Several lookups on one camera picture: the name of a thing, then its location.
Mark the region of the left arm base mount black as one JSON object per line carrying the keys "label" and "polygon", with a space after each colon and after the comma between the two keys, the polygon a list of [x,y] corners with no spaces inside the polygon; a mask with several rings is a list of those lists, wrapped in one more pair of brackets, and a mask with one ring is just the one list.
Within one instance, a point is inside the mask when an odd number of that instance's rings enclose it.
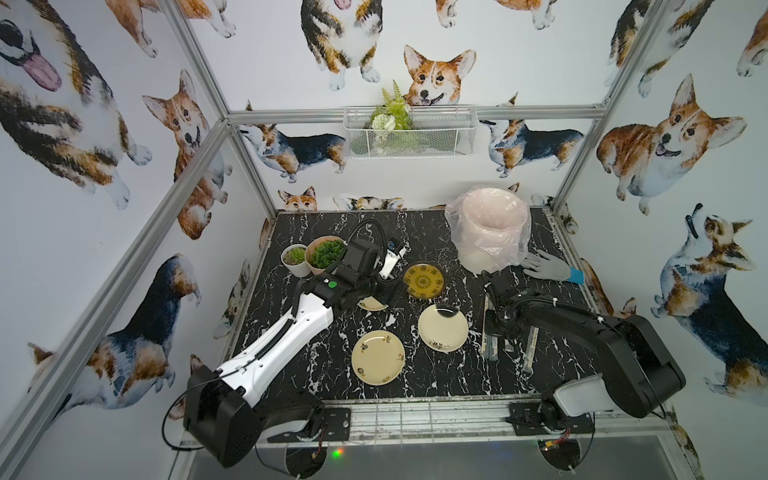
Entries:
{"label": "left arm base mount black", "polygon": [[310,443],[323,441],[347,441],[350,439],[352,410],[344,407],[323,407],[316,409],[300,429],[268,434],[269,444]]}

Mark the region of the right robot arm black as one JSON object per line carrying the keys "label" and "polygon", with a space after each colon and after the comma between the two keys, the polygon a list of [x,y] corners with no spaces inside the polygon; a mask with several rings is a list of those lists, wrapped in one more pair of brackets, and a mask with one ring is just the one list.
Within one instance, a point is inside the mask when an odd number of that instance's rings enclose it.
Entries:
{"label": "right robot arm black", "polygon": [[560,431],[597,412],[642,419],[686,386],[682,369],[644,317],[603,316],[533,290],[501,292],[487,285],[485,291],[494,336],[512,339],[533,327],[549,331],[587,349],[595,365],[594,375],[542,394],[535,412],[512,423]]}

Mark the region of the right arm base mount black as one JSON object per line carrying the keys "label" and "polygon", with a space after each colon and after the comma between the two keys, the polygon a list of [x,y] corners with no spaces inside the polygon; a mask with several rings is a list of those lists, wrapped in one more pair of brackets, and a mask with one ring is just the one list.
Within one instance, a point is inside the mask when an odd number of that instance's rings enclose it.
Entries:
{"label": "right arm base mount black", "polygon": [[548,401],[512,402],[505,421],[519,436],[560,435],[566,431],[588,434],[594,430],[590,414],[571,417]]}

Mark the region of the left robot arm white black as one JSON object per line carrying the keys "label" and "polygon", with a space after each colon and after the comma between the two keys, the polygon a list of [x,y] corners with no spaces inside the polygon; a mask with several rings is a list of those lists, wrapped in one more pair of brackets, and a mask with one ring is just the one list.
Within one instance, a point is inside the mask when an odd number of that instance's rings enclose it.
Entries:
{"label": "left robot arm white black", "polygon": [[215,370],[201,366],[179,396],[183,427],[229,468],[258,444],[295,436],[322,439],[324,404],[301,391],[266,403],[262,397],[277,375],[335,317],[381,290],[400,257],[385,246],[349,240],[340,260],[303,280],[292,306],[249,347]]}

